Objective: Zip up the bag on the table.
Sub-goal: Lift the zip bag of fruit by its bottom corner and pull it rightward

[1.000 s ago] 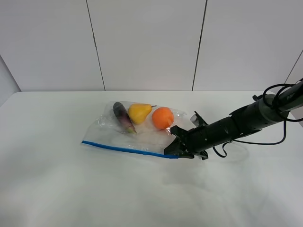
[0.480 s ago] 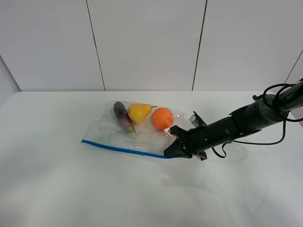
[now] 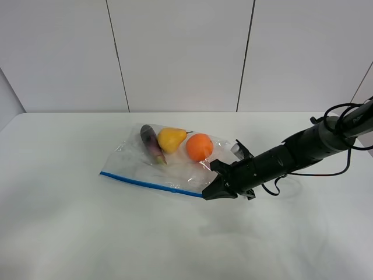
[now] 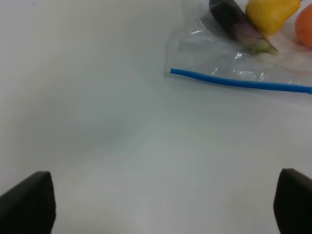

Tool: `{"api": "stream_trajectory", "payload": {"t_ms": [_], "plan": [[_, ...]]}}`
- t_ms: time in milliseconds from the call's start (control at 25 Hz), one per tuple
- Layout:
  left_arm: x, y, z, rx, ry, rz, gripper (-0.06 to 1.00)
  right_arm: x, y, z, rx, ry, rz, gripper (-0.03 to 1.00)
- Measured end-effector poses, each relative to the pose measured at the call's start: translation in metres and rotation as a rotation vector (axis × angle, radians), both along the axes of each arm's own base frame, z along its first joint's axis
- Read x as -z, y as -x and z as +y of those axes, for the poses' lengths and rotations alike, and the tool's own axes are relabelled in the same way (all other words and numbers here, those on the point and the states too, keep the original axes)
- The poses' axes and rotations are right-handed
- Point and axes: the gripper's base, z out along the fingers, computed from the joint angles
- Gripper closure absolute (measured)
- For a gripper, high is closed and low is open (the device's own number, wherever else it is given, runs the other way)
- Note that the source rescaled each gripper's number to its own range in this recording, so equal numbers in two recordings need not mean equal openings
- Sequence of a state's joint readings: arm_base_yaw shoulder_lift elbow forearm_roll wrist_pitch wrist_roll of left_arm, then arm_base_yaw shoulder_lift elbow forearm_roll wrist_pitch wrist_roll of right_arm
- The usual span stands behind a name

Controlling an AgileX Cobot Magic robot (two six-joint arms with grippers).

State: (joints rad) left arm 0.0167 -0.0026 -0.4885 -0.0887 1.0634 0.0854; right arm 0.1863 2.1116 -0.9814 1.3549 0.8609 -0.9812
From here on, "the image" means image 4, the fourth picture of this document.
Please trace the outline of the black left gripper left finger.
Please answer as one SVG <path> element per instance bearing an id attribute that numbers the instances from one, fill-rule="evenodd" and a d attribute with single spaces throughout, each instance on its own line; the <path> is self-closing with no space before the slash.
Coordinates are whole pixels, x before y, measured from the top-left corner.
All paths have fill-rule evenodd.
<path id="1" fill-rule="evenodd" d="M 0 196 L 2 234 L 50 234 L 56 200 L 49 171 L 38 171 Z"/>

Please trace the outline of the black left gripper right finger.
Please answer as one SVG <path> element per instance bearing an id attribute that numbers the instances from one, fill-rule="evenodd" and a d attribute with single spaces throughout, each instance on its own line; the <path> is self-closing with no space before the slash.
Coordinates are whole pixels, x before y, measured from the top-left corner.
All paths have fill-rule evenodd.
<path id="1" fill-rule="evenodd" d="M 273 211 L 281 234 L 312 232 L 312 179 L 288 168 L 280 172 Z"/>

